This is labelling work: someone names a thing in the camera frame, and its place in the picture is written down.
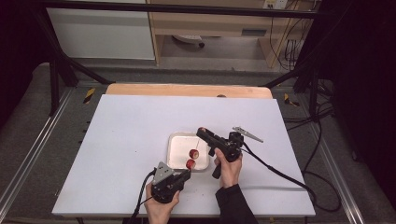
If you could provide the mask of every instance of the white table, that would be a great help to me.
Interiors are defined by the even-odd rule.
[[[64,217],[129,217],[145,176],[166,162],[171,133],[206,127],[228,137],[233,126],[259,136],[249,147],[282,173],[303,181],[276,100],[188,96],[103,95],[52,210]],[[193,172],[173,217],[216,217],[212,177]],[[314,216],[308,193],[245,153],[240,186],[256,217]],[[145,215],[144,206],[140,214]]]

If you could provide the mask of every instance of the red object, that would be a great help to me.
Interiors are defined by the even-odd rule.
[[[194,167],[195,167],[195,161],[192,160],[192,159],[187,160],[187,162],[186,162],[186,167],[187,167],[187,169],[189,169],[189,170],[194,169]]]
[[[190,158],[192,158],[193,160],[196,160],[199,157],[199,151],[197,149],[192,149],[190,150]]]

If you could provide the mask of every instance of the hand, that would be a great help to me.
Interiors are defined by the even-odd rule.
[[[152,196],[151,185],[151,183],[146,185],[146,199]],[[147,200],[145,202],[145,207],[148,212],[149,224],[166,224],[171,216],[172,209],[178,204],[179,194],[180,191],[178,190],[170,203],[159,203],[153,198]]]
[[[242,168],[242,153],[233,162],[228,162],[220,149],[215,148],[215,153],[215,164],[221,164],[220,187],[227,189],[238,184],[239,173]]]

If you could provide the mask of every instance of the black sleeve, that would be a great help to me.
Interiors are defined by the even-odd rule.
[[[220,224],[258,224],[239,185],[216,192],[220,208]]]

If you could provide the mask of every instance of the person's right hand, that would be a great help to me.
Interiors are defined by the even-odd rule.
[[[239,173],[242,168],[242,153],[233,162],[228,162],[220,149],[215,148],[215,153],[215,164],[221,165],[220,187],[227,189],[238,184]]]

